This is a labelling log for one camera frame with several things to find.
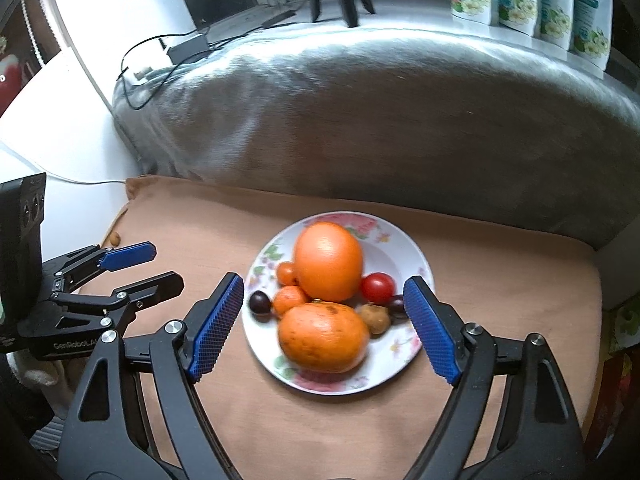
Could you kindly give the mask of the dark cherry front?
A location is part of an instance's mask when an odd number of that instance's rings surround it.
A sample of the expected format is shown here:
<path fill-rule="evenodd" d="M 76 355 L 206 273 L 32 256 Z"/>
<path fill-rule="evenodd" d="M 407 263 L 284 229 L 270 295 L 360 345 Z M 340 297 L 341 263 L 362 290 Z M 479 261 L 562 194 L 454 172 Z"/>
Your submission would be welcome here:
<path fill-rule="evenodd" d="M 248 307 L 250 308 L 250 312 L 255 316 L 262 316 L 264 318 L 265 316 L 271 315 L 271 300 L 261 290 L 256 290 L 256 292 L 250 295 Z"/>

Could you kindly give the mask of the dark cherry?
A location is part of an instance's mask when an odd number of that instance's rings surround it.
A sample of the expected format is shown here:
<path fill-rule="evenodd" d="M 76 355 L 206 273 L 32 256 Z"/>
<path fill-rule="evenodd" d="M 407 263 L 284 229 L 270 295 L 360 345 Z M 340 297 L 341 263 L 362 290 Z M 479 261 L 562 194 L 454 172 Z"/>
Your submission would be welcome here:
<path fill-rule="evenodd" d="M 256 292 L 250 295 L 248 307 L 250 308 L 250 312 L 255 316 L 262 316 L 264 318 L 265 316 L 271 315 L 271 300 L 261 290 L 256 290 Z"/>
<path fill-rule="evenodd" d="M 403 320 L 406 318 L 407 312 L 405 309 L 404 297 L 401 295 L 395 295 L 390 298 L 390 302 L 387 304 L 387 310 L 394 320 Z"/>

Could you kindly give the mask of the small kumquat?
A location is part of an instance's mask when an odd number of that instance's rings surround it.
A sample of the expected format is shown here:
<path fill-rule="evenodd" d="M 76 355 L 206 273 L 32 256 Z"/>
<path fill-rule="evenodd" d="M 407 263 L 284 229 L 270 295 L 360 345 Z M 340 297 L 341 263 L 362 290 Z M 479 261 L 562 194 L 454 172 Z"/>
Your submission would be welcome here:
<path fill-rule="evenodd" d="M 300 304 L 306 304 L 308 301 L 309 297 L 301 287 L 297 285 L 286 285 L 281 287 L 273 296 L 272 310 L 278 318 L 282 318 L 288 310 Z"/>
<path fill-rule="evenodd" d="M 294 263 L 282 262 L 278 265 L 276 278 L 280 286 L 296 286 L 298 284 Z"/>

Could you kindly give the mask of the mottled mandarin orange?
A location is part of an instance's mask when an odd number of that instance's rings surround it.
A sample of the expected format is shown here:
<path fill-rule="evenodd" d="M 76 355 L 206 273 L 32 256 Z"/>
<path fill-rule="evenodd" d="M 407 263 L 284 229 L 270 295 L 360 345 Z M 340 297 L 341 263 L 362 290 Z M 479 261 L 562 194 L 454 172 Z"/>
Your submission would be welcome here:
<path fill-rule="evenodd" d="M 368 326 L 351 307 L 333 302 L 300 304 L 278 324 L 278 343 L 294 364 L 324 374 L 353 370 L 368 354 Z"/>

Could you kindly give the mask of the brown longan fruit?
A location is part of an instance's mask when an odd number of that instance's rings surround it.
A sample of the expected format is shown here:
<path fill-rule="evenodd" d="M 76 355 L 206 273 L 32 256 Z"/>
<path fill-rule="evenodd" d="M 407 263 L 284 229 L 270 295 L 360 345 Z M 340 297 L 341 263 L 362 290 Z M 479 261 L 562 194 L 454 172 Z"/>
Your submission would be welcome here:
<path fill-rule="evenodd" d="M 367 325 L 372 336 L 378 337 L 388 331 L 392 325 L 390 314 L 386 307 L 377 304 L 362 304 L 356 309 L 356 312 Z"/>

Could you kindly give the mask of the large smooth orange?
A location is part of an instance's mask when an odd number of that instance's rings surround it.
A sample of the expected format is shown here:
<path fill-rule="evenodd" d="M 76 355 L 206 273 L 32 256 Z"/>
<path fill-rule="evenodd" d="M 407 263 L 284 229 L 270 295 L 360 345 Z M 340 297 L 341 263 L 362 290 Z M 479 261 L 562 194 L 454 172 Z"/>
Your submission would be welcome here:
<path fill-rule="evenodd" d="M 299 286 L 312 299 L 343 302 L 358 292 L 362 249 L 356 237 L 336 223 L 307 226 L 294 244 L 293 263 Z"/>

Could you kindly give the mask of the red cherry tomato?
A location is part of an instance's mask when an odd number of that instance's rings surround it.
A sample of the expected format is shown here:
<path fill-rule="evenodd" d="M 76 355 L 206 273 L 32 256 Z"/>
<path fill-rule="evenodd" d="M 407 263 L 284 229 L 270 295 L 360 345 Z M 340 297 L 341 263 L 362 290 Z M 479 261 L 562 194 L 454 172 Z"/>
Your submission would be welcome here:
<path fill-rule="evenodd" d="M 386 306 L 395 295 L 396 284 L 390 275 L 375 272 L 361 280 L 359 291 L 362 298 L 370 304 Z"/>

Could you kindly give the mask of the green printed carton box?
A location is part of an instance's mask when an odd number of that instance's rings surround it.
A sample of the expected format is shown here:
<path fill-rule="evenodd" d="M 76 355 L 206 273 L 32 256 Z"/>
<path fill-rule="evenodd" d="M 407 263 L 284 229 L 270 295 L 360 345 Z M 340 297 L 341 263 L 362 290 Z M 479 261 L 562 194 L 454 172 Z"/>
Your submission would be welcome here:
<path fill-rule="evenodd" d="M 639 343 L 639 297 L 629 299 L 610 312 L 610 353 L 629 349 Z"/>

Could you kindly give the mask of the white floral ceramic plate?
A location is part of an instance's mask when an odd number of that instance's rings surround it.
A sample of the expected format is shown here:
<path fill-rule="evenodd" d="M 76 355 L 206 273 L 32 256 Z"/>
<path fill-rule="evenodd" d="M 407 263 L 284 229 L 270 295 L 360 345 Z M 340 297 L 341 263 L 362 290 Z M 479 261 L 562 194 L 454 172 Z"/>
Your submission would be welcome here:
<path fill-rule="evenodd" d="M 422 250 L 398 226 L 365 212 L 328 211 L 294 222 L 265 244 L 247 271 L 245 296 L 263 292 L 272 297 L 277 292 L 277 266 L 292 259 L 296 238 L 318 221 L 333 222 L 351 232 L 363 250 L 363 272 L 388 274 L 398 294 L 413 275 L 435 286 Z M 382 385 L 404 370 L 421 350 L 411 323 L 398 320 L 385 334 L 373 337 L 366 358 L 354 370 L 341 375 L 319 374 L 303 370 L 282 353 L 276 320 L 256 318 L 249 306 L 242 307 L 241 318 L 248 346 L 262 367 L 285 385 L 319 396 L 348 396 Z"/>

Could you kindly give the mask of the black power adapter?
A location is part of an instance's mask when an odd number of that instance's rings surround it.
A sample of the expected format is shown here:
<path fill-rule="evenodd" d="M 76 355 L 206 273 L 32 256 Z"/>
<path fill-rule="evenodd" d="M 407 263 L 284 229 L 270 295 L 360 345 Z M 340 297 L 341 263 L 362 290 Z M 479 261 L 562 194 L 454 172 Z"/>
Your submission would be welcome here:
<path fill-rule="evenodd" d="M 166 55 L 174 65 L 195 62 L 208 55 L 208 52 L 209 44 L 207 38 L 200 32 L 194 32 L 171 40 L 165 48 Z"/>

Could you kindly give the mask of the grey plush back cushion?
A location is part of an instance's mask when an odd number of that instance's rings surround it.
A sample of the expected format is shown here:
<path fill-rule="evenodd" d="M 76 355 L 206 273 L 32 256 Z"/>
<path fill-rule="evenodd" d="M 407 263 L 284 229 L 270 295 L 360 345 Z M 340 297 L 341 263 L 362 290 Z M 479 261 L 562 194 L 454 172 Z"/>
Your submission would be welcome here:
<path fill-rule="evenodd" d="M 368 200 L 602 247 L 639 213 L 639 97 L 532 50 L 420 29 L 257 34 L 114 114 L 148 174 Z"/>

